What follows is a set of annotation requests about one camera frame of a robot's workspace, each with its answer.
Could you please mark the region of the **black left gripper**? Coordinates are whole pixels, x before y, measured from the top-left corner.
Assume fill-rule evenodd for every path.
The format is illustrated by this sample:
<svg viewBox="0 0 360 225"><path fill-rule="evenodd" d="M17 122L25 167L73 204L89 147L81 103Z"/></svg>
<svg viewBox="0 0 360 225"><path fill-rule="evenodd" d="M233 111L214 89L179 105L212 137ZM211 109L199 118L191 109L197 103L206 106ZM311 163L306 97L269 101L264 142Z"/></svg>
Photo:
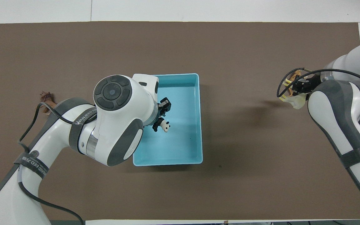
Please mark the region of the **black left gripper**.
<svg viewBox="0 0 360 225"><path fill-rule="evenodd" d="M165 119L160 117L164 117L166 112L171 110L171 105L168 98L163 98L160 103L156 104L156 115L152 126L154 131L157 131L158 127L161 127L162 130L165 131Z"/></svg>

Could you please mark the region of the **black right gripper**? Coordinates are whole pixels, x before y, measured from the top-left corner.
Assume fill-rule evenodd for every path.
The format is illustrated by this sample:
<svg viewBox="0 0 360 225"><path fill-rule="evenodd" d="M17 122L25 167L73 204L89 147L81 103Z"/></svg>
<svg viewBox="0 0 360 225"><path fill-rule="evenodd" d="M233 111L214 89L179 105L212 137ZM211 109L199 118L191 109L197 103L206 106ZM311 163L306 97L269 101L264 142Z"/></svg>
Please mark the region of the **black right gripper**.
<svg viewBox="0 0 360 225"><path fill-rule="evenodd" d="M289 89L290 97L297 96L300 94L311 93L317 86L322 83L320 75L314 75L311 78L307 78L305 80L296 81L292 87Z"/></svg>

